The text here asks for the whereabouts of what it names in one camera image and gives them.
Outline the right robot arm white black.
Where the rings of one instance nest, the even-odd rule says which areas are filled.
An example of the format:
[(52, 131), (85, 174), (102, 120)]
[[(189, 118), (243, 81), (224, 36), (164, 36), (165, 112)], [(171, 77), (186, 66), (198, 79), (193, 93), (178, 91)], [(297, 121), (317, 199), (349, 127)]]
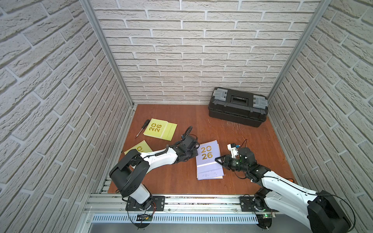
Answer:
[(337, 202), (338, 196), (322, 190), (307, 189), (260, 165), (247, 147), (229, 144), (230, 155), (215, 158), (223, 168), (244, 173), (260, 186), (251, 197), (254, 212), (279, 211), (304, 224), (314, 233), (348, 233), (356, 220), (350, 220)]

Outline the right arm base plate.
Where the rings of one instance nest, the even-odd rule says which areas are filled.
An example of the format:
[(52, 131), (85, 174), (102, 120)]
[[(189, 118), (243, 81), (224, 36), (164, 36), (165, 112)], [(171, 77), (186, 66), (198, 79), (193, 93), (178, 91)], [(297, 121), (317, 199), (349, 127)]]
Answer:
[(239, 197), (242, 212), (270, 212), (271, 209), (263, 199), (254, 196), (243, 195)]

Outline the purple calendar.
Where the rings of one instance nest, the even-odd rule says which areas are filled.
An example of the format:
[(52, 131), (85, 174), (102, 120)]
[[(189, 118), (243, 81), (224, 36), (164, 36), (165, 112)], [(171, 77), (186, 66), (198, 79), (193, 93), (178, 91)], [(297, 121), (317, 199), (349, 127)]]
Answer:
[(201, 144), (197, 152), (197, 180), (222, 179), (224, 176), (222, 166), (215, 161), (216, 158), (220, 157), (217, 140)]

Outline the green calendar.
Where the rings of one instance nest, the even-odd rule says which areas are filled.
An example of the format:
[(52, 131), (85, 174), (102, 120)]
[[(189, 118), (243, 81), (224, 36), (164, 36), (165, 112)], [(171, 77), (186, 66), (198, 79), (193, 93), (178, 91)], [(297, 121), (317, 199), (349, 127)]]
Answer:
[(177, 124), (152, 118), (144, 131), (145, 136), (172, 141)]
[(150, 146), (147, 144), (145, 140), (141, 141), (140, 143), (136, 144), (135, 146), (131, 147), (130, 149), (126, 150), (124, 154), (127, 154), (130, 150), (136, 149), (140, 153), (148, 153), (153, 152)]

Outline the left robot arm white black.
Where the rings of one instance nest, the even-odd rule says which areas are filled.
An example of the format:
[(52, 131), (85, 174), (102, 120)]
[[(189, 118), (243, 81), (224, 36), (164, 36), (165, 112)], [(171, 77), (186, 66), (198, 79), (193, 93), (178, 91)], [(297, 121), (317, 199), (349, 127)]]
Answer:
[(167, 145), (164, 150), (153, 152), (138, 152), (130, 150), (110, 171), (109, 176), (122, 197), (130, 197), (140, 205), (141, 210), (148, 209), (152, 204), (152, 195), (142, 184), (150, 171), (165, 165), (186, 162), (198, 155), (198, 138), (191, 136), (192, 126), (189, 126), (181, 136), (181, 140), (173, 145)]

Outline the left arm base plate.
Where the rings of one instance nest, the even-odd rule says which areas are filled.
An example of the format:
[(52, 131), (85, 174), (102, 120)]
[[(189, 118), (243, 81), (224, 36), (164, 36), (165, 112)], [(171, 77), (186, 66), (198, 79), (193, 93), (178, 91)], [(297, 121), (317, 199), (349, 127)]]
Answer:
[(144, 203), (138, 203), (134, 198), (128, 197), (126, 211), (164, 211), (165, 196), (150, 196)]

